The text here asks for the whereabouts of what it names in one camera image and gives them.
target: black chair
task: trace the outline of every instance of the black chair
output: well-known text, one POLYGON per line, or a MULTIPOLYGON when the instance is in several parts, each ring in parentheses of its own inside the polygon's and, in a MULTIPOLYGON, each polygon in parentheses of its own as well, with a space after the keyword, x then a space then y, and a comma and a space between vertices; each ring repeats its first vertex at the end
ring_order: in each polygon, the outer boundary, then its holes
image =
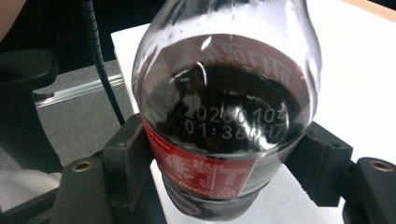
POLYGON ((33 91, 53 83, 57 57, 43 49, 0 53, 0 148, 23 169, 63 167, 41 125, 33 91))

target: transparent bottle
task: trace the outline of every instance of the transparent bottle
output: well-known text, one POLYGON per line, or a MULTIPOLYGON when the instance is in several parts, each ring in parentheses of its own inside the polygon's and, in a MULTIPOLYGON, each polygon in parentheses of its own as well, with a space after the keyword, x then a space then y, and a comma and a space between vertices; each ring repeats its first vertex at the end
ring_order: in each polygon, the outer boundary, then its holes
POLYGON ((305 0, 166 1, 133 88, 175 206, 241 216, 311 123, 320 68, 305 0))

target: bottle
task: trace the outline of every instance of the bottle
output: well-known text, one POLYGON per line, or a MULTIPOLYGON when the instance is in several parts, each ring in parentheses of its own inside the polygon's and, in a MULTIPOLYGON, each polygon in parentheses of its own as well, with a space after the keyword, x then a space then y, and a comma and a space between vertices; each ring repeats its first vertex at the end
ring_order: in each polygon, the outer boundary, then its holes
POLYGON ((320 67, 305 0, 166 1, 133 91, 174 205, 241 216, 313 120, 320 67))

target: black cable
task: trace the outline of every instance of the black cable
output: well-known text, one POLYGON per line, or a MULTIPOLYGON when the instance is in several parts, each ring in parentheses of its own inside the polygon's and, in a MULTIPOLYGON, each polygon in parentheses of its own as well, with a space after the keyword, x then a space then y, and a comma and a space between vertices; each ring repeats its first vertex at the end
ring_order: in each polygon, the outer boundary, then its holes
POLYGON ((111 106, 116 113, 117 119, 122 126, 125 123, 125 119, 122 116, 116 96, 114 95, 114 91, 111 88, 110 82, 108 81, 92 0, 83 0, 82 10, 84 13, 85 24, 87 26, 87 35, 90 41, 91 52, 96 71, 102 81, 103 87, 105 88, 108 100, 110 101, 111 106))

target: white table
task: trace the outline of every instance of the white table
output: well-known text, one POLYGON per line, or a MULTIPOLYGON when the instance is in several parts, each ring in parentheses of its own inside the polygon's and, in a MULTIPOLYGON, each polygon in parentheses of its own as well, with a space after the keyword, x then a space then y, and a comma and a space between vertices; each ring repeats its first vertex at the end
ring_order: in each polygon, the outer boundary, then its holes
MULTIPOLYGON (((396 163, 396 23, 340 0, 310 0, 308 7, 322 49, 323 70, 315 121, 352 145, 352 159, 377 157, 396 163)), ((112 34, 125 87, 132 95, 131 74, 138 43, 148 26, 112 34)), ((156 163, 151 172, 168 223, 209 223, 181 214, 163 187, 156 163)), ((256 202, 228 223, 342 223, 343 203, 317 208, 283 166, 256 202)))

